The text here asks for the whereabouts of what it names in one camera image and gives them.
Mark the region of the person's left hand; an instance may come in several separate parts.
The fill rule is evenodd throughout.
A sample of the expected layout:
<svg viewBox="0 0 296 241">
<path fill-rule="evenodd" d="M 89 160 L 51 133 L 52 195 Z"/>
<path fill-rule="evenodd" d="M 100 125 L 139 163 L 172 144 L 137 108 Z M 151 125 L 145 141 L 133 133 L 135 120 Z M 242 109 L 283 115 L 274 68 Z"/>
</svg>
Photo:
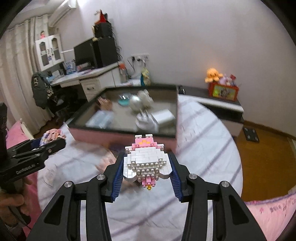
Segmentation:
<svg viewBox="0 0 296 241">
<path fill-rule="evenodd" d="M 9 210 L 9 207 L 19 207 L 22 214 L 29 216 L 32 205 L 28 195 L 28 187 L 32 184 L 29 178 L 23 179 L 23 191 L 21 194 L 7 194 L 1 191 L 1 219 L 8 226 L 16 226 L 18 219 Z"/>
</svg>

